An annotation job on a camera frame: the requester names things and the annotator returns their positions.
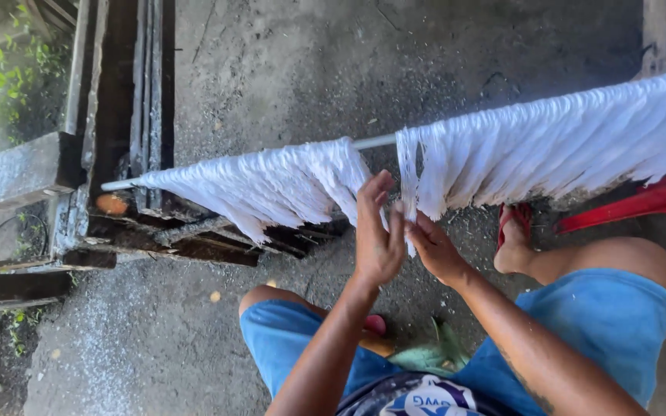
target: tattoo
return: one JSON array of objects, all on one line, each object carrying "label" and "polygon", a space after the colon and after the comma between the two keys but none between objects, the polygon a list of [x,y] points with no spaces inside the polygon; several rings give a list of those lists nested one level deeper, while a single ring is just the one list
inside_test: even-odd
[{"label": "tattoo", "polygon": [[513,371],[513,374],[516,375],[516,378],[518,379],[518,381],[523,385],[523,388],[525,388],[525,391],[528,393],[528,395],[532,397],[532,399],[536,402],[536,404],[539,405],[539,407],[543,411],[545,411],[546,414],[553,414],[554,413],[554,406],[549,402],[549,400],[547,398],[545,398],[544,396],[541,396],[541,394],[538,394],[538,393],[534,392],[531,389],[531,387],[528,386],[528,382],[526,382],[525,378],[523,378],[523,375],[518,373],[516,371],[515,367],[513,367],[513,363],[511,362],[511,358],[505,352],[503,347],[497,345],[497,343],[495,343],[495,345],[497,346],[497,350],[500,351],[500,354],[503,355],[503,358],[505,359],[505,362],[508,363],[508,367],[511,368],[511,370]]}]

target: printed logo on shirt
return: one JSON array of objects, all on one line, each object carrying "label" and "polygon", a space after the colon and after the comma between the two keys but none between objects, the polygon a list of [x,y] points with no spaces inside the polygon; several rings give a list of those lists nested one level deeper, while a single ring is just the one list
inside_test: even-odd
[{"label": "printed logo on shirt", "polygon": [[394,399],[380,416],[482,416],[471,390],[435,375],[425,375],[410,393]]}]

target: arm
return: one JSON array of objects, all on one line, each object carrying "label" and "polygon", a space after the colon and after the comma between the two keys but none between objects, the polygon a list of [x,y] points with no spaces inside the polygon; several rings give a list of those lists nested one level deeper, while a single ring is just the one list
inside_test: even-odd
[{"label": "arm", "polygon": [[408,225],[425,267],[455,289],[536,403],[548,414],[647,414],[589,358],[505,298],[423,213]]},{"label": "arm", "polygon": [[391,233],[384,230],[379,215],[393,184],[392,175],[383,170],[361,187],[354,275],[294,364],[267,415],[335,413],[379,286],[394,278],[405,257],[402,209],[396,206],[390,212]]}]

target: t-shirt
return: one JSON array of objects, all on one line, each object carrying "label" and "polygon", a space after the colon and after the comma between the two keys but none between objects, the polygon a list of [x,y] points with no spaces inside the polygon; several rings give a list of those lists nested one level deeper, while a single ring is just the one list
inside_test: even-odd
[{"label": "t-shirt", "polygon": [[337,416],[512,416],[484,394],[424,372],[401,372],[362,387],[339,405]]}]

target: cut wood end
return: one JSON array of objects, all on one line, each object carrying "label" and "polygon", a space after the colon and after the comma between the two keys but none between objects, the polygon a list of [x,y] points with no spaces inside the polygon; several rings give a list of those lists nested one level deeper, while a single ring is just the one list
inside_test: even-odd
[{"label": "cut wood end", "polygon": [[123,215],[130,206],[124,199],[111,193],[99,195],[96,205],[102,213],[109,215]]}]

